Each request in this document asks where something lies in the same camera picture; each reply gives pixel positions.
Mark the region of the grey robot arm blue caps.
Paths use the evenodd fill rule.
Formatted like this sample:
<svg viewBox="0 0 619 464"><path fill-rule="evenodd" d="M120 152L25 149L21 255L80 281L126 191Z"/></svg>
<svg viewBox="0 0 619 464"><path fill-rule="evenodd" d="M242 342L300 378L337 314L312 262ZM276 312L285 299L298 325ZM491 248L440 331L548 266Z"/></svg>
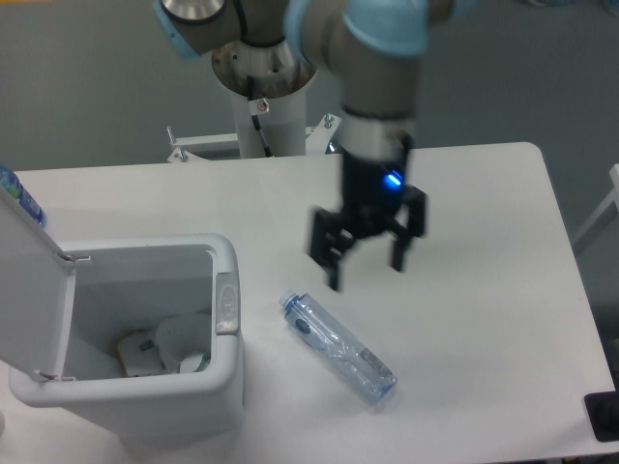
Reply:
<svg viewBox="0 0 619 464"><path fill-rule="evenodd" d="M429 28L468 11L467 1L157 1L176 52L210 55L220 83L239 96L241 152L270 158L303 148L300 110L276 102L304 90L318 70L340 86L341 206L312 213L308 253L339 287L339 265L359 241L394 237L391 265L424 236L427 196L406 180L416 93Z"/></svg>

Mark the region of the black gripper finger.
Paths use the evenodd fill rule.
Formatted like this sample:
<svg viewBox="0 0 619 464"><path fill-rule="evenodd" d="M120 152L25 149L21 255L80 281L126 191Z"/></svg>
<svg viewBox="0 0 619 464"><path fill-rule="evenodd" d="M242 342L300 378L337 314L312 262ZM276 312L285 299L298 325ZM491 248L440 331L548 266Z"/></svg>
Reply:
<svg viewBox="0 0 619 464"><path fill-rule="evenodd" d="M328 286L340 290L340 263L345 254L362 240L352 210L317 207L311 215L309 257L326 273Z"/></svg>
<svg viewBox="0 0 619 464"><path fill-rule="evenodd" d="M401 204L407 211L405 223L399 223L394 217L389 217L387 222L388 230L395 237L391 267L398 272L404 269L405 254L413 240L426 234L427 194L414 186L405 186Z"/></svg>

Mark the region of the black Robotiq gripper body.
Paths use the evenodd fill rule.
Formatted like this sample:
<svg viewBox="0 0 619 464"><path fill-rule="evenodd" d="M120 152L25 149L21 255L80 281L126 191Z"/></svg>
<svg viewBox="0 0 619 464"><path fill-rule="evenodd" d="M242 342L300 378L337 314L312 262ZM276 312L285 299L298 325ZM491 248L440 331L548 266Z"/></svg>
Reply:
<svg viewBox="0 0 619 464"><path fill-rule="evenodd" d="M396 220L404 203L408 154L413 137L400 134L395 139L392 159L366 159L342 152L341 216L343 228L355 239L367 239L393 232L400 239L411 236Z"/></svg>

